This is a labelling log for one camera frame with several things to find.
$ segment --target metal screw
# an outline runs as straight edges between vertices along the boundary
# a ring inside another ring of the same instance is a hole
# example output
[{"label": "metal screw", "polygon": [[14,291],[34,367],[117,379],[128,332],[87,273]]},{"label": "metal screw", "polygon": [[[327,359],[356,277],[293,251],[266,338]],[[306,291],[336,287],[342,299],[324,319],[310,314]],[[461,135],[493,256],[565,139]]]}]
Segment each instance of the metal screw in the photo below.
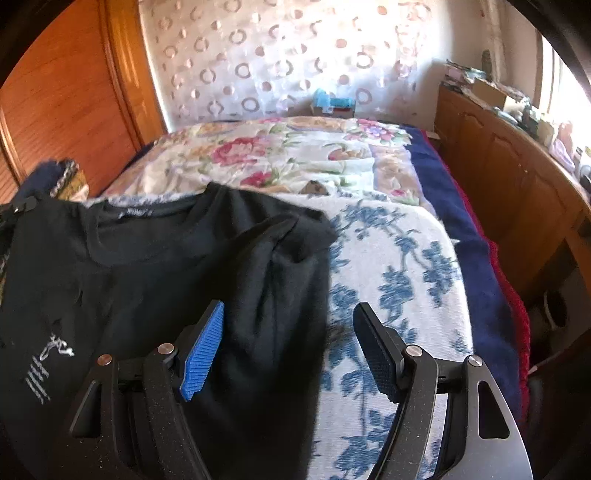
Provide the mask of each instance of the metal screw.
[{"label": "metal screw", "polygon": [[104,355],[101,355],[96,359],[96,363],[98,363],[102,367],[109,365],[112,361],[113,357],[110,356],[108,353],[105,353]]},{"label": "metal screw", "polygon": [[174,345],[172,343],[162,343],[158,346],[158,353],[161,355],[168,355],[173,353]]},{"label": "metal screw", "polygon": [[418,345],[409,345],[407,347],[407,354],[410,356],[421,356],[423,354],[423,350]]},{"label": "metal screw", "polygon": [[468,357],[468,363],[474,367],[481,367],[484,361],[478,355],[470,355]]}]

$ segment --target black clamp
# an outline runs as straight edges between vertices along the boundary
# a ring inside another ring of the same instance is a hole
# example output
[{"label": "black clamp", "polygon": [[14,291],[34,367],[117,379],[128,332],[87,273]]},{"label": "black clamp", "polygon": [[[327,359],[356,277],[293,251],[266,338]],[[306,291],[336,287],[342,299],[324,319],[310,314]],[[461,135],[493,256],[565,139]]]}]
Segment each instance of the black clamp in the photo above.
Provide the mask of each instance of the black clamp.
[{"label": "black clamp", "polygon": [[416,479],[436,394],[447,394],[447,414],[432,479],[532,480],[517,424],[480,357],[453,362],[407,346],[367,303],[355,307],[353,328],[378,389],[399,403],[369,480]]},{"label": "black clamp", "polygon": [[[203,327],[145,358],[99,357],[57,436],[50,478],[210,480],[177,392],[179,358]],[[433,358],[384,327],[367,303],[355,307],[353,328],[378,389],[399,403],[369,480],[416,479],[437,394],[447,394],[447,414],[432,479],[532,480],[515,420],[480,357]]]}]

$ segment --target floral bedspread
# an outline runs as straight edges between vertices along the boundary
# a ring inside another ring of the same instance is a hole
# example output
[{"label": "floral bedspread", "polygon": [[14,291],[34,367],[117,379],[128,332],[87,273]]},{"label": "floral bedspread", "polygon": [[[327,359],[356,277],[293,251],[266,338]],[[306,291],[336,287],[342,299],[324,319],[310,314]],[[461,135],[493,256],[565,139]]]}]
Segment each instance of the floral bedspread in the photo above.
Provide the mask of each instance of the floral bedspread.
[{"label": "floral bedspread", "polygon": [[[122,206],[178,199],[109,198]],[[394,420],[396,405],[378,392],[353,331],[353,308],[367,301],[383,324],[432,356],[462,361],[473,351],[466,294],[451,240],[426,210],[337,196],[276,194],[323,210],[338,232],[330,250],[329,344],[314,432],[309,480],[366,480]],[[418,479],[432,475],[446,412],[437,396]]]},{"label": "floral bedspread", "polygon": [[346,192],[431,213],[396,125],[363,119],[270,118],[197,124],[165,135],[105,195],[202,192],[216,181],[267,193]]}]

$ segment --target blue rubber pad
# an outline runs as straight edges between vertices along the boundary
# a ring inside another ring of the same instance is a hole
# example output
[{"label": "blue rubber pad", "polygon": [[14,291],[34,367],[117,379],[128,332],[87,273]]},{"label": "blue rubber pad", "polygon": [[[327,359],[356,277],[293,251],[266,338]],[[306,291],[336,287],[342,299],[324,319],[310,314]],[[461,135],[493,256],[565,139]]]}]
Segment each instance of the blue rubber pad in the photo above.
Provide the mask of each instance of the blue rubber pad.
[{"label": "blue rubber pad", "polygon": [[220,301],[213,309],[207,325],[195,341],[184,364],[184,377],[179,388],[185,401],[191,400],[193,394],[201,391],[213,358],[222,340],[223,303]]}]

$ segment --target black clothing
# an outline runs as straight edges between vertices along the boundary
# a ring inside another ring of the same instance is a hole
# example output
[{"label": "black clothing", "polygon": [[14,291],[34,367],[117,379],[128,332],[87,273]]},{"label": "black clothing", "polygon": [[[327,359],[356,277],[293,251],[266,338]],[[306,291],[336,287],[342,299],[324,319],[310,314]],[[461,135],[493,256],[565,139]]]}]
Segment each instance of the black clothing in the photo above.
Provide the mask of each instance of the black clothing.
[{"label": "black clothing", "polygon": [[99,355],[144,356],[219,299],[222,342],[185,407],[203,459],[215,479],[304,478],[335,239],[321,212],[213,183],[133,208],[38,195],[0,307],[0,418],[21,462],[46,477]]}]

